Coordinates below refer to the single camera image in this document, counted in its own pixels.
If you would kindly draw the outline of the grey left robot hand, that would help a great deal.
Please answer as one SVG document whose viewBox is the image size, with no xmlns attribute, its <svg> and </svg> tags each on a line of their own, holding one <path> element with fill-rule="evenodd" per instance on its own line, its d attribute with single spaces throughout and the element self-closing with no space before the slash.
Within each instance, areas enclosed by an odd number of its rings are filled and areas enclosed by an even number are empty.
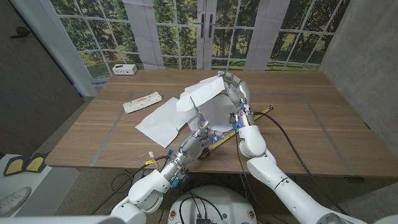
<svg viewBox="0 0 398 224">
<path fill-rule="evenodd" d="M 189 163 L 197 160 L 205 149 L 225 138 L 223 133 L 211 129 L 209 123 L 209 120 L 199 121 L 197 123 L 198 130 L 186 135 L 173 153 L 173 156 L 165 163 L 160 173 L 170 184 L 179 179 L 181 171 Z"/>
</svg>

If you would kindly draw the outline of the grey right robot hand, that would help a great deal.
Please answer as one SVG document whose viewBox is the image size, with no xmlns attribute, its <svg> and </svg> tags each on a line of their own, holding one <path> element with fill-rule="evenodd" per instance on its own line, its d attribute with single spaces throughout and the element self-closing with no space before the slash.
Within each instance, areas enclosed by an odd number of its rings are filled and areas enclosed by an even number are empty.
<svg viewBox="0 0 398 224">
<path fill-rule="evenodd" d="M 230 121 L 236 123 L 238 128 L 255 125 L 254 115 L 251 113 L 251 94 L 245 81 L 227 71 L 218 71 L 218 77 L 224 82 L 227 96 L 235 106 L 234 118 Z"/>
</svg>

